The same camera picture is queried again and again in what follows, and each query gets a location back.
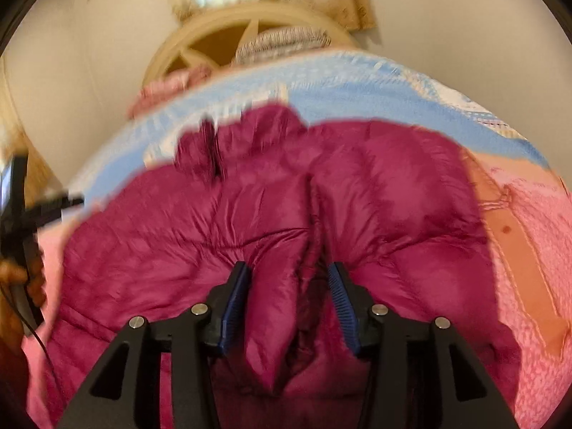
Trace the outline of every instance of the quilted nylon fabric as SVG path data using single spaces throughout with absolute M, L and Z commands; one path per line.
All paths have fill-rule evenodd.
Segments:
M 222 427 L 356 427 L 368 365 L 341 336 L 325 270 L 336 260 L 398 314 L 450 318 L 512 403 L 521 354 L 498 320 L 487 236 L 459 155 L 421 128 L 308 128 L 272 104 L 186 133 L 173 164 L 135 177 L 67 245 L 49 343 L 66 399 L 129 318 L 174 317 L 245 260 L 244 343 L 211 369 Z M 161 392 L 162 425 L 172 427 L 166 360 Z

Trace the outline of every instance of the metal screw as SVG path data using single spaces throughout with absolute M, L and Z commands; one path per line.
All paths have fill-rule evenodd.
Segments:
M 385 316 L 390 312 L 390 309 L 385 305 L 374 305 L 371 307 L 371 312 L 376 316 Z
M 193 305 L 193 308 L 191 308 L 191 313 L 197 316 L 204 315 L 207 311 L 209 311 L 209 307 L 204 303 L 197 303 L 196 305 Z
M 138 329 L 145 323 L 145 318 L 143 316 L 134 316 L 129 320 L 129 326 L 133 329 Z
M 446 317 L 438 317 L 435 320 L 435 325 L 439 328 L 439 329 L 448 329 L 451 327 L 451 321 L 449 321 Z

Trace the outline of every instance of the black clamp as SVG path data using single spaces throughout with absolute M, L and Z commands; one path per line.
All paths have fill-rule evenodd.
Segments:
M 218 429 L 208 357 L 226 354 L 242 324 L 251 281 L 246 263 L 227 283 L 173 319 L 135 316 L 99 358 L 58 429 L 159 429 L 159 365 L 171 354 L 175 428 Z
M 518 429 L 501 393 L 451 322 L 404 319 L 375 304 L 342 263 L 329 284 L 344 339 L 372 366 L 359 429 Z
M 36 233 L 38 229 L 62 217 L 62 210 L 84 203 L 82 196 L 70 198 L 61 193 L 50 200 L 26 206 L 24 184 L 28 171 L 28 155 L 11 157 L 0 174 L 0 255 L 26 269 L 26 285 L 10 286 L 10 293 L 1 291 L 22 320 L 27 336 L 44 322 L 41 309 L 34 305 L 26 286 L 32 280 L 30 264 L 41 257 Z

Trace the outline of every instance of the white wall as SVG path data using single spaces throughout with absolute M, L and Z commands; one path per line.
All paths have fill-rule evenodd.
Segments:
M 38 0 L 6 50 L 24 128 L 62 183 L 125 124 L 147 65 L 177 28 L 167 0 Z
M 572 44 L 542 0 L 373 0 L 369 50 L 466 94 L 572 184 Z

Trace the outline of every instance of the light blue blanket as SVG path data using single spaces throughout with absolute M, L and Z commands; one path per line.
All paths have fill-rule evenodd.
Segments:
M 231 74 L 188 92 L 128 125 L 72 182 L 86 201 L 113 194 L 133 173 L 172 159 L 178 136 L 209 115 L 219 124 L 268 100 L 288 102 L 309 124 L 383 118 L 441 131 L 474 152 L 525 158 L 547 167 L 527 141 L 480 105 L 386 58 L 322 52 Z

